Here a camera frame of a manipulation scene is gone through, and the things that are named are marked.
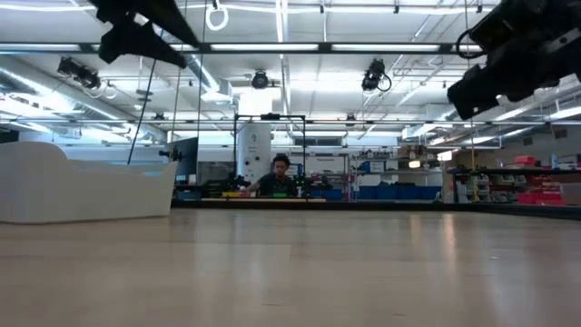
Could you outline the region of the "distant black rig frame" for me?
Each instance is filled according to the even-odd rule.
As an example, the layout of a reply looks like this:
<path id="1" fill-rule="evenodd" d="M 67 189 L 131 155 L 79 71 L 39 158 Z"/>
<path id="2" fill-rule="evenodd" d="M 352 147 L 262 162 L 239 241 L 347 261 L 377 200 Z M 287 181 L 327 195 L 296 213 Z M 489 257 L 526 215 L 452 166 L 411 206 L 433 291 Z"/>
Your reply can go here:
<path id="1" fill-rule="evenodd" d="M 239 119 L 243 120 L 243 119 L 252 119 L 252 118 L 257 118 L 258 120 L 280 120 L 280 119 L 285 119 L 285 120 L 286 119 L 302 119 L 302 120 L 305 120 L 306 119 L 306 117 L 304 115 L 286 115 L 286 114 L 260 114 L 260 115 L 250 115 L 250 114 L 236 114 L 234 116 L 234 121 L 239 120 Z M 244 126 L 245 124 L 248 124 L 248 123 L 250 123 L 250 122 L 246 122 L 246 123 L 241 123 L 241 122 L 236 123 L 235 122 L 233 124 L 234 174 L 235 174 L 236 177 L 241 177 L 243 180 L 244 180 L 244 178 L 242 176 L 240 176 L 240 175 L 237 174 L 237 133 L 238 133 L 238 131 L 240 130 L 240 128 L 242 126 Z M 271 126 L 271 145 L 272 145 L 272 138 L 273 138 L 273 136 L 272 136 L 272 126 L 274 124 L 269 124 L 269 125 Z M 306 128 L 306 124 L 303 123 L 302 124 L 302 127 L 305 129 Z M 279 154 L 272 154 L 272 148 L 271 148 L 271 171 L 270 171 L 270 173 L 273 171 L 273 163 L 272 163 L 272 161 L 273 161 L 273 159 L 274 159 L 274 157 L 276 155 L 279 155 Z M 249 187 L 252 184 L 251 182 L 248 182 L 248 183 L 249 183 L 248 185 L 244 185 L 241 188 L 241 190 L 240 190 L 240 196 L 241 197 L 258 196 L 255 193 L 252 193 L 251 195 L 244 195 L 244 194 L 241 193 L 246 187 Z M 270 197 L 278 197 L 279 195 L 280 196 L 284 196 L 284 197 L 296 197 L 297 194 L 295 196 L 286 196 L 285 194 L 275 194 L 274 196 L 270 196 Z"/>

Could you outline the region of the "person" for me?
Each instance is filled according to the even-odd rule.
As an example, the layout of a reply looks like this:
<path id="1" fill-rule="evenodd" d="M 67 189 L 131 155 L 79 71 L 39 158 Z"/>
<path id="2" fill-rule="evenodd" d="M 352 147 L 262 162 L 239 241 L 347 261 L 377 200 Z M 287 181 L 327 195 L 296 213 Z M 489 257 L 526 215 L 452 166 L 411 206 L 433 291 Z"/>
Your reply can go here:
<path id="1" fill-rule="evenodd" d="M 297 190 L 293 181 L 286 175 L 290 167 L 290 159 L 286 154 L 276 155 L 272 161 L 273 171 L 263 175 L 256 183 L 246 187 L 241 193 L 258 196 L 274 196 L 275 194 L 285 194 L 286 196 L 295 196 Z"/>

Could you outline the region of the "row of blue storage bins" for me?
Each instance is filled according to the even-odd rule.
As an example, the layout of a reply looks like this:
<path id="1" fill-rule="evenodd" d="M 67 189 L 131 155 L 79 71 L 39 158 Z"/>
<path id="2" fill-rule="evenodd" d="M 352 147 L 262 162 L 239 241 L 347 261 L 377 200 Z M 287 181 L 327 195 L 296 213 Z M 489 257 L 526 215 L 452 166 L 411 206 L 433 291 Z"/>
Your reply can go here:
<path id="1" fill-rule="evenodd" d="M 328 201 L 351 200 L 434 200 L 440 192 L 440 186 L 417 186 L 389 184 L 380 186 L 361 186 L 357 191 L 343 193 L 341 189 L 312 190 L 311 198 L 322 198 Z"/>

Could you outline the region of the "distant wooden table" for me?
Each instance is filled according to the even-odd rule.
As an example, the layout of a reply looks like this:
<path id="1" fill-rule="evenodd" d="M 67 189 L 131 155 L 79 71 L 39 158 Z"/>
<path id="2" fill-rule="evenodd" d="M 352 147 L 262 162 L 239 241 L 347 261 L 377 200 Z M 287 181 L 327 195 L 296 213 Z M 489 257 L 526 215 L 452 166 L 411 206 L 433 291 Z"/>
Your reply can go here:
<path id="1" fill-rule="evenodd" d="M 324 198 L 297 198 L 297 197 L 221 197 L 202 198 L 201 202 L 241 202 L 241 203 L 326 203 Z"/>

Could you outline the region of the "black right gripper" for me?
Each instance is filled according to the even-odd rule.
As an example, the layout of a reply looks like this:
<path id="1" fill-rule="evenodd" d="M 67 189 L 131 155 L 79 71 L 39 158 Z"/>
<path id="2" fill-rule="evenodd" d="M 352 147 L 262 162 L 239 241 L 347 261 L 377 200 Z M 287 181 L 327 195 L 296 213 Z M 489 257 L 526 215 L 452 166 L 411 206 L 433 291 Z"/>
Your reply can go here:
<path id="1" fill-rule="evenodd" d="M 486 66 L 469 68 L 448 88 L 462 120 L 498 106 L 497 96 L 521 101 L 536 89 L 581 80 L 581 0 L 502 0 L 471 28 Z"/>

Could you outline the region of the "white cylindrical tank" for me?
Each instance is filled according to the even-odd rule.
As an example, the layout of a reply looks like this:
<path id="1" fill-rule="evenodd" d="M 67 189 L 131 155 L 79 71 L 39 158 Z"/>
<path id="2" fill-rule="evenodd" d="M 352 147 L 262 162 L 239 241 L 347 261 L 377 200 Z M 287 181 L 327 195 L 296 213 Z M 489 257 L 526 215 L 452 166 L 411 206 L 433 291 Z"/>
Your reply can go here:
<path id="1" fill-rule="evenodd" d="M 271 171 L 271 126 L 248 123 L 237 133 L 237 174 L 255 183 Z"/>

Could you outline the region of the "black monitor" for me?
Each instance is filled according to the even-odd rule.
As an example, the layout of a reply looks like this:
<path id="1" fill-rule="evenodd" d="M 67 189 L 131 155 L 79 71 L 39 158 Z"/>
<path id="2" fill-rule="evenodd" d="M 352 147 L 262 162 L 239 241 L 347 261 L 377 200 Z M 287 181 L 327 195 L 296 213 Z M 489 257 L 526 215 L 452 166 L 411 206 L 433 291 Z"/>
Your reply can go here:
<path id="1" fill-rule="evenodd" d="M 192 181 L 197 174 L 199 139 L 187 138 L 168 145 L 166 156 L 177 163 L 176 180 L 184 183 Z"/>

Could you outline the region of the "grey horizontal rail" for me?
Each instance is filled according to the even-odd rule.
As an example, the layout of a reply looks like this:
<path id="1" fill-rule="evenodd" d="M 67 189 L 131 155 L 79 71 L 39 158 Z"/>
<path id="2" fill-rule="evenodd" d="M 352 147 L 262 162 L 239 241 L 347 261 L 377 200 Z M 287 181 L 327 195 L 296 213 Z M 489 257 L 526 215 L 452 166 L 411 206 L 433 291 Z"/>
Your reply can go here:
<path id="1" fill-rule="evenodd" d="M 433 120 L 302 120 L 302 119 L 280 119 L 280 120 L 144 120 L 143 124 L 234 124 L 234 123 L 257 123 L 257 124 L 316 124 L 316 125 L 416 125 L 416 124 L 438 124 L 438 125 L 506 125 L 506 126 L 540 126 L 540 125 L 562 125 L 581 126 L 581 120 L 556 120 L 556 121 L 433 121 Z M 137 124 L 137 120 L 102 120 L 102 119 L 60 119 L 60 118 L 26 118 L 26 119 L 4 119 L 0 118 L 0 124 L 12 123 L 34 123 L 34 124 Z"/>

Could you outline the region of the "black frame bar with lights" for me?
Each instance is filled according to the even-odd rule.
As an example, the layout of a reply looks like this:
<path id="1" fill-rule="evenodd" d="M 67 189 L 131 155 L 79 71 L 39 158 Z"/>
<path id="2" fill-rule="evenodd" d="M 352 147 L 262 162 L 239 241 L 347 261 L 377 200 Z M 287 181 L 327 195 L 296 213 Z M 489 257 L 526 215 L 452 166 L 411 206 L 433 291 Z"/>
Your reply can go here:
<path id="1" fill-rule="evenodd" d="M 0 42 L 0 54 L 97 54 L 94 43 L 7 43 Z M 382 55 L 456 55 L 454 43 L 205 43 L 198 48 L 170 44 L 185 54 L 382 54 Z"/>

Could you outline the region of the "white plastic bin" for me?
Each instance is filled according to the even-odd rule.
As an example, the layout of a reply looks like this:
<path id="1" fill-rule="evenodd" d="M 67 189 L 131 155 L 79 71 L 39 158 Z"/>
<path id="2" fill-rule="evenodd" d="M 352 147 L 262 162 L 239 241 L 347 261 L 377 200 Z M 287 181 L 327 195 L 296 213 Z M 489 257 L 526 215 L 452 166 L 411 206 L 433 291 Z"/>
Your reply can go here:
<path id="1" fill-rule="evenodd" d="M 0 223 L 48 224 L 166 216 L 177 163 L 69 159 L 57 146 L 0 144 Z"/>

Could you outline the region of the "dark storage shelf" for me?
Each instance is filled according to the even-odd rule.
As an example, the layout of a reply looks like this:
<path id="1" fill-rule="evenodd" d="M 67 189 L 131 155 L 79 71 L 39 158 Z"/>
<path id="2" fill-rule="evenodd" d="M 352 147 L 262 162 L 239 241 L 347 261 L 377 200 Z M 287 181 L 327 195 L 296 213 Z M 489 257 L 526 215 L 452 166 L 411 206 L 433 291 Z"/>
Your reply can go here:
<path id="1" fill-rule="evenodd" d="M 452 169 L 450 203 L 520 204 L 518 193 L 559 193 L 565 205 L 581 205 L 581 170 Z"/>

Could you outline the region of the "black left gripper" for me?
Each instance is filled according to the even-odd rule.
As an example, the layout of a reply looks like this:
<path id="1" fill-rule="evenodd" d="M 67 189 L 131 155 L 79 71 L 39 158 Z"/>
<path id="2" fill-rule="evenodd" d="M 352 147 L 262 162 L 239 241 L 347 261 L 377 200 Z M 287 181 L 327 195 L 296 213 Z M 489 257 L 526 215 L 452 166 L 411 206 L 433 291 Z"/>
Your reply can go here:
<path id="1" fill-rule="evenodd" d="M 186 59 L 153 30 L 153 24 L 187 45 L 200 42 L 174 0 L 88 0 L 96 8 L 96 18 L 113 27 L 101 37 L 99 57 L 111 64 L 121 55 L 138 55 L 187 66 Z M 137 18 L 141 14 L 146 18 Z"/>

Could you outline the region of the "red storage bins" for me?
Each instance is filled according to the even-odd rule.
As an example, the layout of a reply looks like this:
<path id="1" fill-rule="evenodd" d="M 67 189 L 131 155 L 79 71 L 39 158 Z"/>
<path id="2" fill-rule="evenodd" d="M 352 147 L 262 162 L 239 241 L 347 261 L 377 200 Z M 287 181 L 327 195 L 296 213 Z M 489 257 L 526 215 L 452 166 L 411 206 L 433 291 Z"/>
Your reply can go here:
<path id="1" fill-rule="evenodd" d="M 559 193 L 518 193 L 517 202 L 526 205 L 565 205 Z"/>

